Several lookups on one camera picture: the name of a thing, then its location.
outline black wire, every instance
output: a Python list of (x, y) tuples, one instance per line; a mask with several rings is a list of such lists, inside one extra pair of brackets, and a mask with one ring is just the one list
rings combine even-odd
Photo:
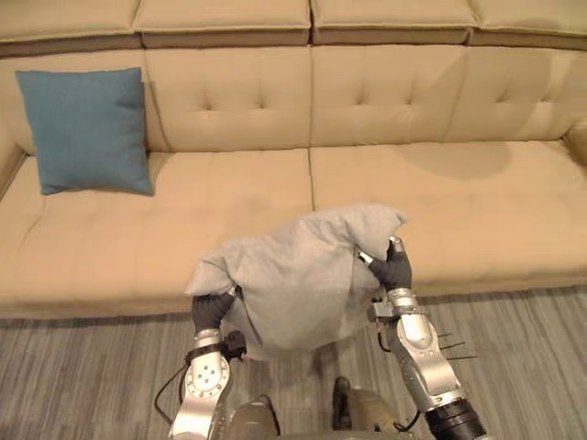
[(384, 352), (386, 352), (386, 353), (392, 352), (392, 350), (390, 350), (389, 348), (387, 348), (386, 346), (383, 345), (382, 332), (377, 332), (377, 342), (379, 342), (379, 347), (381, 347)]
[(393, 427), (395, 429), (397, 429), (400, 433), (407, 433), (410, 429), (412, 429), (415, 425), (415, 423), (418, 421), (418, 419), (420, 418), (420, 411), (416, 411), (415, 412), (415, 416), (412, 419), (412, 422), (410, 422), (407, 426), (403, 426), (402, 424), (399, 424), (397, 422), (393, 422)]
[(177, 400), (180, 401), (180, 405), (183, 403), (183, 384), (185, 382), (185, 373), (182, 374), (180, 383), (177, 386)]
[(464, 342), (457, 342), (456, 344), (451, 344), (449, 346), (442, 346), (440, 349), (441, 350), (448, 350), (449, 348), (458, 347), (458, 346), (464, 346), (464, 345), (465, 345)]
[(159, 415), (163, 418), (163, 420), (169, 425), (171, 426), (173, 424), (173, 420), (170, 419), (170, 417), (165, 413), (165, 411), (159, 406), (159, 397), (163, 394), (163, 392), (165, 391), (165, 389), (167, 387), (169, 387), (170, 383), (172, 383), (175, 378), (177, 378), (180, 373), (182, 371), (187, 371), (187, 369), (189, 368), (189, 365), (182, 365), (182, 367), (180, 369), (178, 369), (175, 374), (173, 374), (172, 378), (167, 380), (167, 382), (165, 382), (165, 385), (163, 385), (161, 387), (161, 389), (159, 390), (159, 392), (157, 393), (157, 395), (155, 396), (155, 410), (157, 410), (157, 413), (159, 413)]
[(447, 357), (447, 360), (463, 360), (463, 359), (477, 359), (478, 356), (459, 356), (459, 357)]

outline beige sofa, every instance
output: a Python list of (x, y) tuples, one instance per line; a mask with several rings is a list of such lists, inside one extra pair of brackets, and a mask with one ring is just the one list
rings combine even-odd
[[(131, 66), (155, 196), (42, 196), (15, 71)], [(411, 217), (421, 295), (586, 283), (586, 78), (585, 52), (441, 45), (0, 60), (0, 316), (185, 311), (207, 250), (355, 202)]]
[(587, 50), (585, 0), (8, 0), (0, 57), (88, 50), (464, 44)]

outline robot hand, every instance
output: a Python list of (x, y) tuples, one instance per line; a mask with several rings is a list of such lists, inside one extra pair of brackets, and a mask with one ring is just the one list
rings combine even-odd
[(207, 294), (194, 297), (192, 300), (192, 319), (194, 320), (195, 332), (198, 334), (205, 329), (219, 329), (222, 318), (228, 313), (240, 292), (240, 287), (236, 286), (220, 295)]
[(371, 257), (365, 252), (359, 252), (359, 258), (369, 266), (386, 291), (396, 289), (412, 289), (412, 266), (404, 249), (404, 243), (397, 236), (389, 237), (387, 259)]

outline gray pillow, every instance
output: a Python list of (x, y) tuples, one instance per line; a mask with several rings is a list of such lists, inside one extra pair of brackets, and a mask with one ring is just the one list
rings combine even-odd
[(379, 282), (357, 247), (385, 258), (388, 237), (405, 221), (380, 204), (304, 216), (267, 236), (227, 242), (198, 263), (190, 295), (242, 288), (225, 321), (244, 333), (254, 358), (306, 351), (368, 323)]

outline gray carpet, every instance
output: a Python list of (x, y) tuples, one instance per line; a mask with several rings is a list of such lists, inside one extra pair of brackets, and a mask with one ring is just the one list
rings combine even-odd
[[(453, 361), (470, 401), (497, 439), (587, 438), (583, 349), (587, 288), (428, 299), (439, 333), (467, 342)], [(162, 440), (152, 408), (191, 347), (187, 315), (0, 321), (0, 440)], [(379, 392), (402, 422), (415, 410), (372, 328), (314, 354), (233, 361), (230, 407), (273, 398), (287, 434), (327, 430), (334, 379)], [(172, 387), (162, 404), (177, 411)], [(431, 438), (426, 423), (413, 432)]]

